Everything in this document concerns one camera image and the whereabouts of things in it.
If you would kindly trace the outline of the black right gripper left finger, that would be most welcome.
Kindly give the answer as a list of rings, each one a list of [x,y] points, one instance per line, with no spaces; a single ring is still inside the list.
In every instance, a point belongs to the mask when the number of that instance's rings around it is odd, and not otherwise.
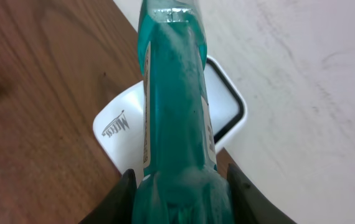
[[[135,172],[128,169],[106,197],[79,224],[131,224],[136,191]]]

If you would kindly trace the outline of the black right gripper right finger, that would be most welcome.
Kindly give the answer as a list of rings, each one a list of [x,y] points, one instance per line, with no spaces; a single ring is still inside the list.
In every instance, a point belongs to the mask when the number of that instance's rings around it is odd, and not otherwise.
[[[274,206],[235,164],[228,166],[227,181],[231,189],[236,223],[295,224]]]

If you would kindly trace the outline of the teal deodorant bottle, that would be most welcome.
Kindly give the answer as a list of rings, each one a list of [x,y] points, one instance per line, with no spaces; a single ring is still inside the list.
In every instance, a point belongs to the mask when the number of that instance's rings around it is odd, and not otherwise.
[[[143,172],[133,223],[233,223],[217,173],[196,1],[144,0],[138,25],[144,84]]]

